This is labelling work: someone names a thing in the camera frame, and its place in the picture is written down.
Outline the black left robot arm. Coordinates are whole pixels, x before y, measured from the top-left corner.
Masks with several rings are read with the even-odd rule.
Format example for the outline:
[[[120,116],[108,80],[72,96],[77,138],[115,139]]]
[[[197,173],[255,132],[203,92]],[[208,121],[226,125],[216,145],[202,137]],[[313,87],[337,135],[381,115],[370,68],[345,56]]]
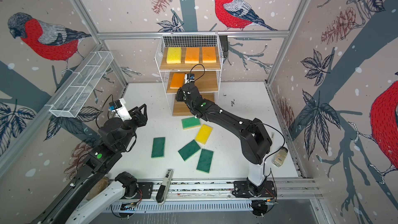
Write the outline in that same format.
[[[99,129],[100,144],[85,156],[75,178],[32,221],[34,224],[88,224],[115,201],[137,194],[137,179],[123,172],[102,193],[81,204],[90,190],[122,158],[122,154],[131,151],[137,139],[137,129],[147,124],[146,104],[131,110],[124,106],[121,109],[124,112],[120,117],[107,120]]]

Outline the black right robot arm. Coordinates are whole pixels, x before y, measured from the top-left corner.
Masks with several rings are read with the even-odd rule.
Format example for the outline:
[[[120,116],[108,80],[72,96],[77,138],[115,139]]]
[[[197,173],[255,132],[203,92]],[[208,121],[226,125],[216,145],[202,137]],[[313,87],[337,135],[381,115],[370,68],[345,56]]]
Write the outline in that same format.
[[[180,87],[176,100],[184,102],[195,117],[215,123],[239,138],[242,154],[250,162],[246,181],[249,194],[260,197],[266,189],[265,157],[273,144],[262,121],[241,118],[223,110],[213,101],[203,98],[194,82]]]

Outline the light green sponge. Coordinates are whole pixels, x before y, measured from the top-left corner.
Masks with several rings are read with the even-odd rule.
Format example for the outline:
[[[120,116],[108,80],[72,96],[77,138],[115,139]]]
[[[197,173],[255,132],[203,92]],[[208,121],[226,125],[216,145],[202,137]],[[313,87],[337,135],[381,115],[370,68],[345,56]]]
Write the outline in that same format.
[[[188,130],[191,128],[197,128],[201,126],[200,119],[196,117],[185,118],[181,120],[182,129]]]

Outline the orange sponge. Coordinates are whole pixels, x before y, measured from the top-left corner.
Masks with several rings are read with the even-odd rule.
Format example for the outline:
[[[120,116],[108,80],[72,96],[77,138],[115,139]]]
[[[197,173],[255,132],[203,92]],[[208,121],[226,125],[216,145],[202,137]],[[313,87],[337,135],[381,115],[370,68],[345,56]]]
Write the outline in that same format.
[[[185,74],[184,73],[174,73],[172,81],[170,83],[170,89],[178,90],[185,84]]]
[[[199,47],[187,47],[184,62],[185,62],[185,64],[200,63],[200,48]]]
[[[217,54],[215,47],[203,47],[202,48],[202,61],[203,63],[216,63]]]

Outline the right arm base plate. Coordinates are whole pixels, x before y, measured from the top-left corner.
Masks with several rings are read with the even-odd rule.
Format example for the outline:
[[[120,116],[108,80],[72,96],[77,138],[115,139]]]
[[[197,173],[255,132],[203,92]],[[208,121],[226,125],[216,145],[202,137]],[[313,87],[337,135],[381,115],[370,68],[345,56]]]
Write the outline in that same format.
[[[249,180],[234,181],[232,195],[236,198],[274,198],[276,188],[270,180],[265,180],[260,186],[256,186]]]

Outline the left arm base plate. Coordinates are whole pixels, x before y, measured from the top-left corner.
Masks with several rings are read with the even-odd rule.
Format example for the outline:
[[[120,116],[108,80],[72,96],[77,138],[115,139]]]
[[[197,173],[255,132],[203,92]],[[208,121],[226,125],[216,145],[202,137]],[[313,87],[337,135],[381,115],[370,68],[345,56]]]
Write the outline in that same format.
[[[125,189],[124,199],[150,199],[153,191],[152,182],[132,183]]]

